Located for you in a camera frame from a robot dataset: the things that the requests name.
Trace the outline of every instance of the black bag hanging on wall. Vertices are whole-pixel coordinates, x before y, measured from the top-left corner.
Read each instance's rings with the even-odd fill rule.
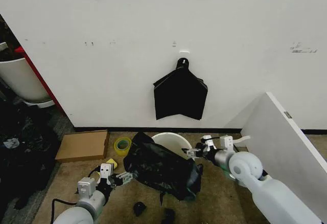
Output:
[[[190,72],[186,58],[180,58],[176,69],[153,85],[157,120],[176,114],[202,118],[208,88]]]
[[[201,164],[197,166],[193,159],[186,160],[155,144],[142,132],[133,138],[124,167],[140,183],[172,194],[178,200],[194,200],[201,189]]]

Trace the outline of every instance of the brown cardboard box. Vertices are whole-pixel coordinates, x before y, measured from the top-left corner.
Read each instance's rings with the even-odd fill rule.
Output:
[[[104,159],[108,141],[106,130],[70,133],[63,137],[56,160],[66,163]]]

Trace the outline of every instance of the yellow tape roll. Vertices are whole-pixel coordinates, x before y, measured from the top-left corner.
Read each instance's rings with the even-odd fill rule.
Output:
[[[126,156],[131,144],[132,141],[130,138],[120,137],[114,142],[113,148],[119,156]]]

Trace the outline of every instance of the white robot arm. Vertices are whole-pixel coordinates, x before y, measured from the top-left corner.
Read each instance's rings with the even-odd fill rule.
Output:
[[[75,207],[62,212],[54,224],[96,224],[103,206],[108,202],[111,191],[116,186],[124,185],[132,180],[132,174],[124,172],[113,174],[113,164],[101,164],[98,185],[94,178],[84,177],[77,183],[80,199]]]
[[[221,167],[252,193],[255,205],[272,224],[322,224],[322,221],[281,181],[262,176],[263,166],[250,152],[234,152],[231,136],[220,138],[225,150],[216,149],[211,136],[204,136],[195,149],[183,149],[192,158],[200,156]]]

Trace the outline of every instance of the floor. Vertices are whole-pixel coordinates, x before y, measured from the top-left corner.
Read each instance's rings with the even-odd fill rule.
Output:
[[[113,158],[118,162],[116,173],[124,172],[123,158],[112,149],[113,142],[121,136],[132,138],[134,132],[112,132],[110,134],[107,158],[61,164],[51,186],[33,221],[34,224],[49,223],[51,218],[51,201],[59,198],[66,201],[77,201],[74,194],[77,181],[102,162]],[[202,133],[180,133],[192,146],[199,141]],[[327,158],[327,136],[308,136],[324,158]],[[204,165],[201,191],[195,201],[178,201],[173,196],[165,195],[163,204],[159,203],[159,192],[146,187],[136,180],[117,187],[110,195],[108,204],[100,217],[100,223],[160,223],[164,216],[164,208],[176,212],[175,223],[268,223],[254,205],[251,194],[243,187],[228,180],[222,170],[212,163],[199,159],[197,163]],[[144,213],[135,217],[133,205],[142,201],[146,206]],[[56,204],[55,216],[69,208]]]

